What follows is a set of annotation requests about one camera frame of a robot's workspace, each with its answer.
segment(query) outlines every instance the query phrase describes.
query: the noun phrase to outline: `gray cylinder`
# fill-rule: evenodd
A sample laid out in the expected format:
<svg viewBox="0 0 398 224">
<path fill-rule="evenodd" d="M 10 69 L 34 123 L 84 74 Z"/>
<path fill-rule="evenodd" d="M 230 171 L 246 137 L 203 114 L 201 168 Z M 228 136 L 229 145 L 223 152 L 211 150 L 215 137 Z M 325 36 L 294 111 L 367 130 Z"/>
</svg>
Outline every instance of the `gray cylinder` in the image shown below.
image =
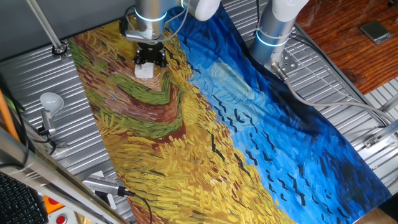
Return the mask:
<svg viewBox="0 0 398 224">
<path fill-rule="evenodd" d="M 158 39 L 164 32 L 165 16 L 169 9 L 179 5 L 177 0 L 137 0 L 136 14 L 139 31 L 147 31 L 148 39 Z"/>
<path fill-rule="evenodd" d="M 250 47 L 252 57 L 271 70 L 274 62 L 282 60 L 282 52 L 292 31 L 296 18 L 288 22 L 281 22 L 275 18 L 272 12 L 272 1 L 269 1 L 263 10 L 256 31 L 256 38 Z"/>
</svg>

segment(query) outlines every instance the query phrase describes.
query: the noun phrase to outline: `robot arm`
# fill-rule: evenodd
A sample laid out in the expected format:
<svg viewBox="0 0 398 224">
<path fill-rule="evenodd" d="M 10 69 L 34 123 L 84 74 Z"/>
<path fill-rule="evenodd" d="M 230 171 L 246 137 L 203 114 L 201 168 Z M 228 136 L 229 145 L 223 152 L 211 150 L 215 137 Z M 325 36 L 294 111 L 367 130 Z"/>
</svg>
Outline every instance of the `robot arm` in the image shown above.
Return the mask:
<svg viewBox="0 0 398 224">
<path fill-rule="evenodd" d="M 285 44 L 297 15 L 307 3 L 308 0 L 269 0 L 263 10 L 250 53 L 268 70 L 275 62 L 284 66 L 281 62 Z"/>
<path fill-rule="evenodd" d="M 210 19 L 221 0 L 136 0 L 138 30 L 125 30 L 127 40 L 156 44 L 162 41 L 167 11 L 174 7 L 188 8 L 199 21 Z"/>
<path fill-rule="evenodd" d="M 164 52 L 163 32 L 167 11 L 174 7 L 183 7 L 199 21 L 210 19 L 217 11 L 221 0 L 136 0 L 135 14 L 137 30 L 129 27 L 126 18 L 120 24 L 121 34 L 127 40 L 138 42 L 137 55 L 134 58 L 137 78 L 152 78 L 154 65 L 168 65 Z"/>
</svg>

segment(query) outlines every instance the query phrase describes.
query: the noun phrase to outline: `wooden surface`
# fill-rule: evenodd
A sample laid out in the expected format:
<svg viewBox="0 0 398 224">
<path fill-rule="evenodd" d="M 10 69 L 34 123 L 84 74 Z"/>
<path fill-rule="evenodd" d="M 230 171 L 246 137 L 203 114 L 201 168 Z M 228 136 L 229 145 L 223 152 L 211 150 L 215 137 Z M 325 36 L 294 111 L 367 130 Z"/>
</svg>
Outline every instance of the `wooden surface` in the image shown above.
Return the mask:
<svg viewBox="0 0 398 224">
<path fill-rule="evenodd" d="M 297 22 L 363 93 L 398 77 L 398 6 L 388 0 L 310 0 Z M 376 20 L 392 39 L 374 44 L 359 27 Z"/>
<path fill-rule="evenodd" d="M 356 221 L 355 224 L 397 224 L 397 222 L 386 215 L 380 208 L 376 208 Z"/>
</svg>

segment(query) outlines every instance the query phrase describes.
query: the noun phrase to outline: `painted cloth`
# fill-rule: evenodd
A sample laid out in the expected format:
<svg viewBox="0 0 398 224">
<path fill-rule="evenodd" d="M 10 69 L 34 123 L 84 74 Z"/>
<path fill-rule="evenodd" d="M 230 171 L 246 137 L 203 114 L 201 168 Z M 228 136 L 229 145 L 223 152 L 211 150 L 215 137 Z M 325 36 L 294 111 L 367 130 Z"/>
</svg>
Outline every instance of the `painted cloth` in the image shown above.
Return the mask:
<svg viewBox="0 0 398 224">
<path fill-rule="evenodd" d="M 353 223 L 391 196 L 316 109 L 248 57 L 222 6 L 206 22 L 188 15 L 165 43 L 169 67 L 145 81 L 118 26 L 69 43 L 115 170 L 154 223 Z"/>
</svg>

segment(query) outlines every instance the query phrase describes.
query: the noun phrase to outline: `black keyboard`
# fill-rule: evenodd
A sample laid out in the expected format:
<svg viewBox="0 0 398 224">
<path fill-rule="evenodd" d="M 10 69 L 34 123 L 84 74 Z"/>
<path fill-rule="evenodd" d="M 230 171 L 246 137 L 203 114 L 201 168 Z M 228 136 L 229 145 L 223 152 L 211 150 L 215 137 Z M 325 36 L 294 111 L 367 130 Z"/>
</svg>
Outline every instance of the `black keyboard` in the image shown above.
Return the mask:
<svg viewBox="0 0 398 224">
<path fill-rule="evenodd" d="M 0 223 L 46 223 L 30 189 L 0 172 Z"/>
</svg>

